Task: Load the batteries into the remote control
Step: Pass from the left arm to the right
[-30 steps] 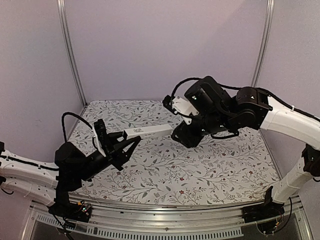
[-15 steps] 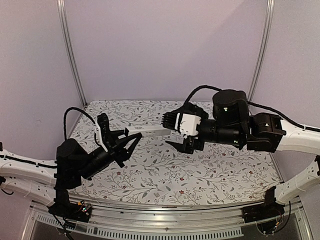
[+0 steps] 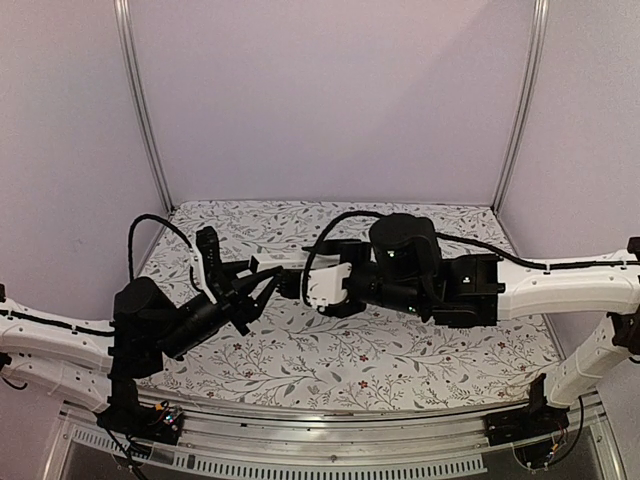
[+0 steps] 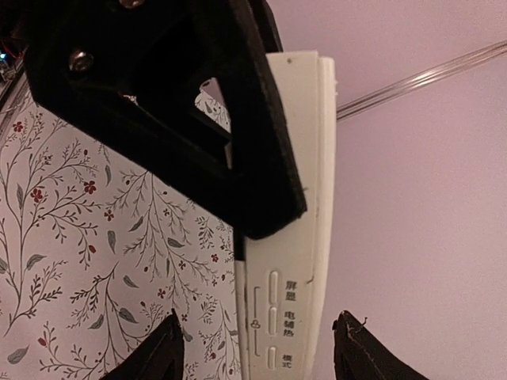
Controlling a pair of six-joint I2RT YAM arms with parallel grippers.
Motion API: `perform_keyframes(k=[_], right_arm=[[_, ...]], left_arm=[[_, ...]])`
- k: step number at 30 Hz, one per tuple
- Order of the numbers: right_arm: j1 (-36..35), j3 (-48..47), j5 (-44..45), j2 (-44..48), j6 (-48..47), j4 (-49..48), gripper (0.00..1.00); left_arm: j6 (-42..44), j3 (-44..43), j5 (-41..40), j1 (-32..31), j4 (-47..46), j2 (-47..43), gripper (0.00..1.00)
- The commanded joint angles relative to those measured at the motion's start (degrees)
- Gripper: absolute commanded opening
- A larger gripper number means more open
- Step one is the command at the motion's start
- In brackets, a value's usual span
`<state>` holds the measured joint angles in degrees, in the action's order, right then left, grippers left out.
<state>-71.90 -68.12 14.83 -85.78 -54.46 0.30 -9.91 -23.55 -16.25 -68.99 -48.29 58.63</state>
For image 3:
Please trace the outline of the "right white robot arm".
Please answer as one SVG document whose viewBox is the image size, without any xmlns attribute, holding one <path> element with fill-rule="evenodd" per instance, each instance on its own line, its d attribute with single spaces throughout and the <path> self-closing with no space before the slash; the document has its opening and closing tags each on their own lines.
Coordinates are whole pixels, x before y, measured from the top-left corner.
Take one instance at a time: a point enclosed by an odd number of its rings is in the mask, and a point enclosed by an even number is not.
<svg viewBox="0 0 640 480">
<path fill-rule="evenodd" d="M 475 239 L 437 232 L 426 217 L 369 213 L 368 239 L 331 240 L 339 215 L 308 248 L 301 298 L 347 317 L 376 305 L 451 328 L 538 314 L 602 312 L 594 332 L 529 387 L 517 427 L 537 436 L 611 369 L 639 353 L 638 238 L 601 257 L 525 260 Z"/>
</svg>

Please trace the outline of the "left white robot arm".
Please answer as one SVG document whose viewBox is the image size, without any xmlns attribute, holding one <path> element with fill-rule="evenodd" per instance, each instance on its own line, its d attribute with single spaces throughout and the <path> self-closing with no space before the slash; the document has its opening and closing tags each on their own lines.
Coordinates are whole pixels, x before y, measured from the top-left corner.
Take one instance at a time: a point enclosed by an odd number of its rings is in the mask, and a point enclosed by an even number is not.
<svg viewBox="0 0 640 480">
<path fill-rule="evenodd" d="M 245 262 L 225 263 L 182 306 L 139 277 L 115 295 L 113 317 L 102 321 L 39 312 L 3 297 L 1 377 L 16 389 L 39 384 L 85 407 L 105 430 L 176 444 L 182 409 L 167 401 L 142 405 L 137 380 L 161 372 L 167 358 L 183 359 L 228 324 L 248 334 L 281 275 L 279 267 L 249 273 Z"/>
</svg>

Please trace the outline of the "white remote control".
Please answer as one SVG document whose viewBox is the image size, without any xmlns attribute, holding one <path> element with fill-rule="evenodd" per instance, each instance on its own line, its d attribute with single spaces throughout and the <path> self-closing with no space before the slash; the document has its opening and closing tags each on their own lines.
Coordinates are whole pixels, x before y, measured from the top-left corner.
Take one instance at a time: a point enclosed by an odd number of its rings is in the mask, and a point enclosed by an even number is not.
<svg viewBox="0 0 640 480">
<path fill-rule="evenodd" d="M 276 267 L 282 267 L 285 270 L 302 270 L 305 266 L 306 259 L 306 252 L 256 253 L 249 260 L 249 270 L 252 273 L 258 273 Z"/>
</svg>

